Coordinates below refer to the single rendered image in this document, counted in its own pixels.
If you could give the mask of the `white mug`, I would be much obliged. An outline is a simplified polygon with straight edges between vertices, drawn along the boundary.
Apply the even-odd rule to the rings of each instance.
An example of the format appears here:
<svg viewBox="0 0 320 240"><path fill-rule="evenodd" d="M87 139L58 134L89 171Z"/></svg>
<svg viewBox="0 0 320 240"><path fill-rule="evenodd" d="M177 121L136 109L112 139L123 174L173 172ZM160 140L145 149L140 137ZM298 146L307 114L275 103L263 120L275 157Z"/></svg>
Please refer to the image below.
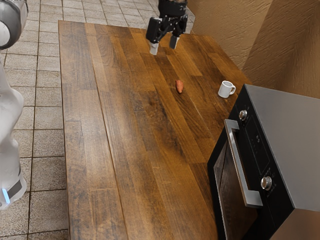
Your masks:
<svg viewBox="0 0 320 240"><path fill-rule="evenodd" d="M236 87L230 81L224 80L220 85L218 95L222 98L228 98L230 95L233 95L235 91Z"/></svg>

